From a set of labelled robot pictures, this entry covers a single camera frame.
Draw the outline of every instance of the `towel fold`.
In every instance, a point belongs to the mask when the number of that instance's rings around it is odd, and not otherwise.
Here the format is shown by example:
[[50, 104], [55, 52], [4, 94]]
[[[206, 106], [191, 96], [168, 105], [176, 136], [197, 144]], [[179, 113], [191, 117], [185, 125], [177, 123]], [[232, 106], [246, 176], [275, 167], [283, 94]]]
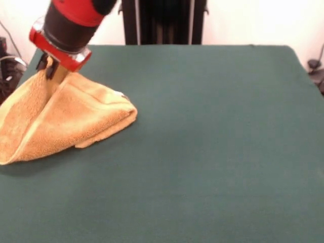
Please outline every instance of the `towel fold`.
[[136, 120], [126, 96], [79, 73], [48, 82], [41, 70], [0, 106], [0, 165], [85, 148]]

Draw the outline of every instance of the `tan towel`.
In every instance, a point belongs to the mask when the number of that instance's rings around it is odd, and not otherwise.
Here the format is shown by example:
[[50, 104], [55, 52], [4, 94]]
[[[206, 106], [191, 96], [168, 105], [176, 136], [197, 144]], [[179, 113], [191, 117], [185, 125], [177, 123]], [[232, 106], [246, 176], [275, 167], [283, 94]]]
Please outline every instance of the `tan towel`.
[[0, 165], [85, 148], [136, 120], [126, 96], [78, 73], [55, 88], [41, 70], [0, 106]]

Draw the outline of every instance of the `cable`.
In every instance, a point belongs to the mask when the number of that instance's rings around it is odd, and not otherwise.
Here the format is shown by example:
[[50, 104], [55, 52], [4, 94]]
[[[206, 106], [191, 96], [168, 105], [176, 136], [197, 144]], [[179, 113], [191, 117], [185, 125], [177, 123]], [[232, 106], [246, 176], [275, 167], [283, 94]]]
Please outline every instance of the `cable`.
[[20, 51], [18, 50], [18, 48], [17, 48], [17, 46], [16, 46], [16, 44], [15, 44], [15, 42], [14, 42], [14, 39], [12, 38], [12, 36], [11, 36], [10, 32], [8, 31], [8, 29], [7, 29], [7, 28], [4, 26], [4, 24], [1, 22], [1, 20], [0, 20], [0, 25], [1, 25], [1, 27], [5, 30], [5, 32], [8, 34], [8, 36], [9, 36], [9, 38], [10, 38], [10, 40], [11, 40], [11, 43], [12, 43], [12, 45], [14, 46], [14, 48], [16, 49], [16, 52], [18, 53], [19, 57], [22, 58], [22, 56], [21, 56], [21, 54], [20, 54]]
[[324, 51], [324, 44], [322, 45], [322, 49], [321, 49], [321, 51], [320, 51], [320, 55], [319, 55], [319, 58], [318, 58], [319, 61], [320, 61], [320, 60], [322, 59], [322, 57], [323, 57], [323, 51]]
[[2, 62], [3, 60], [6, 59], [15, 59], [17, 62], [19, 62], [20, 64], [22, 64], [25, 67], [28, 67], [27, 63], [20, 57], [17, 56], [4, 56], [0, 58], [0, 62]]

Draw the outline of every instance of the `folded towel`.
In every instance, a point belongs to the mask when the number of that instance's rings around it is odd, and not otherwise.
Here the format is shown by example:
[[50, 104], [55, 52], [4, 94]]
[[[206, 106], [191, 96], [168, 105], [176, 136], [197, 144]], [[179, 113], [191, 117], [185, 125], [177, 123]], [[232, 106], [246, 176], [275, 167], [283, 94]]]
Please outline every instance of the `folded towel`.
[[136, 107], [120, 92], [78, 73], [61, 84], [47, 81], [41, 70], [0, 106], [0, 165], [88, 147], [136, 116]]

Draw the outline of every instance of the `black stand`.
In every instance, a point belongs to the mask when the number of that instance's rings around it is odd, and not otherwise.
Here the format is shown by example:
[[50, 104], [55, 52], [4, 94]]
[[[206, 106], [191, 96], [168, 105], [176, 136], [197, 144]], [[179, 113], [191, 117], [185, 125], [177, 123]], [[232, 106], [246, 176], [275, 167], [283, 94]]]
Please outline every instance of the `black stand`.
[[201, 45], [206, 4], [207, 0], [123, 0], [126, 45]]

